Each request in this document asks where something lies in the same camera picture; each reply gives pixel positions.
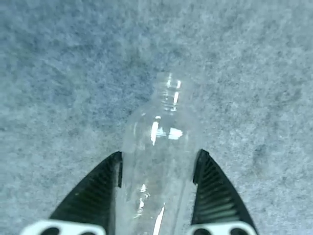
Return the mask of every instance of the bottle neck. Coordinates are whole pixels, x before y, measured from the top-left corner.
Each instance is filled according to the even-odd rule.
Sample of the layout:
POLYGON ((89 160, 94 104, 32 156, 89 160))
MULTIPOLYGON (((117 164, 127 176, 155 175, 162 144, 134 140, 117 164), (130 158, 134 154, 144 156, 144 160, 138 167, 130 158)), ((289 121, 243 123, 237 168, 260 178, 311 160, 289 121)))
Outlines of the bottle neck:
POLYGON ((166 113, 180 112, 188 105, 186 102, 186 84, 171 73, 160 73, 155 83, 152 101, 166 113))

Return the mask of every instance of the speckled gray surface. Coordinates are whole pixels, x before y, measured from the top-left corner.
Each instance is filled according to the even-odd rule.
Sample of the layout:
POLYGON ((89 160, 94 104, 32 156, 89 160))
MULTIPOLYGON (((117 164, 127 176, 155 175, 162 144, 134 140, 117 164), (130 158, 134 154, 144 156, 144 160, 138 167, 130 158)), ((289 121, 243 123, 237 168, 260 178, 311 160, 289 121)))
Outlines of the speckled gray surface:
POLYGON ((1 234, 47 217, 120 147, 172 62, 201 68, 205 149, 262 235, 313 234, 311 0, 4 0, 1 234))

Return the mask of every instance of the mounting hole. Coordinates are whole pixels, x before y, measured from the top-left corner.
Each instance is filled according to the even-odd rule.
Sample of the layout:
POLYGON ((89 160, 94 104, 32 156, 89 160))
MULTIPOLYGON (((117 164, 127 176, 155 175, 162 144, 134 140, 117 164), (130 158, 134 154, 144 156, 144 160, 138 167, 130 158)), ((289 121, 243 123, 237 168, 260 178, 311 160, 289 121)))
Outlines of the mounting hole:
POLYGON ((211 235, 211 233, 206 229, 197 229, 193 235, 211 235))
POLYGON ((230 231, 231 235, 248 235, 248 233, 245 230, 242 229, 232 229, 230 231))
POLYGON ((87 232, 87 233, 83 233, 83 234, 81 234, 81 235, 96 235, 96 234, 87 232))
POLYGON ((40 235, 58 235, 60 230, 55 227, 48 228, 44 230, 40 235))

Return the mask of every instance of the bottle body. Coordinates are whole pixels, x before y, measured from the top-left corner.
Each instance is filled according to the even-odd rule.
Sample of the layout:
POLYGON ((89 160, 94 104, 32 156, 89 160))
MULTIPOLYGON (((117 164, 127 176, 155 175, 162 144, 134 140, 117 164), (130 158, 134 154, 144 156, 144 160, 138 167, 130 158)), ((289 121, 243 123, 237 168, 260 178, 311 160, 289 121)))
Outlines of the bottle body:
POLYGON ((169 79, 166 75, 163 89, 127 126, 117 235, 181 234, 187 201, 195 191, 192 177, 199 148, 193 118, 179 103, 181 81, 169 79))

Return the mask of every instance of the plastic bottle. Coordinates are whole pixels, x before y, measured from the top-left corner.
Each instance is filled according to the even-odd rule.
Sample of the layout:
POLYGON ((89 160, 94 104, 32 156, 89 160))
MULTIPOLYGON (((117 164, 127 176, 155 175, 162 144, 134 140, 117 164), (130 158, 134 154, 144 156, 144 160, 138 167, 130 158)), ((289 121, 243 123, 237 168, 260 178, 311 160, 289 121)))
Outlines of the plastic bottle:
POLYGON ((116 235, 181 235, 192 184, 198 123, 190 109, 188 77, 157 75, 150 102, 127 125, 116 235))

